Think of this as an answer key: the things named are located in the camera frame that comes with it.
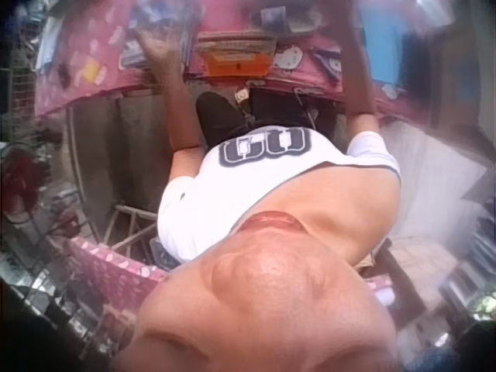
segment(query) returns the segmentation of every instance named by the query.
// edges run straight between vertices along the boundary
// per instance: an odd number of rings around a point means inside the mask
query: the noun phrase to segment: mouth
[[[307,229],[294,216],[278,211],[256,213],[243,222],[237,231],[257,231],[268,227],[296,233],[308,233]]]

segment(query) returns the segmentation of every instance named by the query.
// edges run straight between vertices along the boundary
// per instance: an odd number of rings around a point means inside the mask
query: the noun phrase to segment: sleeve
[[[169,233],[169,229],[174,224],[174,221],[179,219],[181,214],[181,200],[188,193],[193,185],[193,177],[177,177],[166,186],[157,217],[157,230],[162,246],[174,258],[183,262],[177,251],[175,239]]]
[[[350,142],[346,154],[356,157],[366,167],[386,167],[395,172],[401,180],[400,167],[396,159],[388,152],[386,143],[379,133],[361,132]]]

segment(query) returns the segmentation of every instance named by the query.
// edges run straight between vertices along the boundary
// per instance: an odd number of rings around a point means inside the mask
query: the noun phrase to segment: hello kitty sticker
[[[303,50],[293,45],[290,48],[277,52],[274,56],[273,65],[283,70],[294,71],[298,68],[302,60]]]

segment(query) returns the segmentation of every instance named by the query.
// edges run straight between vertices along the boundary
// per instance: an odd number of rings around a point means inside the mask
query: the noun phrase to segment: white t-shirt
[[[263,127],[209,151],[196,177],[169,182],[158,212],[160,241],[180,262],[193,260],[225,238],[261,198],[322,163],[386,167],[399,176],[377,133],[355,136],[345,155],[314,130]]]

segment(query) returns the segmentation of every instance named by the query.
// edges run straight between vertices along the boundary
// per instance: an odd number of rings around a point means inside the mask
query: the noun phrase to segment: raised arm
[[[205,156],[202,128],[182,78],[179,38],[176,33],[141,31],[138,41],[160,84],[165,126],[174,151],[169,181],[195,177]]]
[[[379,132],[367,57],[353,26],[353,0],[320,0],[329,18],[330,34],[341,46],[343,92],[350,139],[365,131]]]

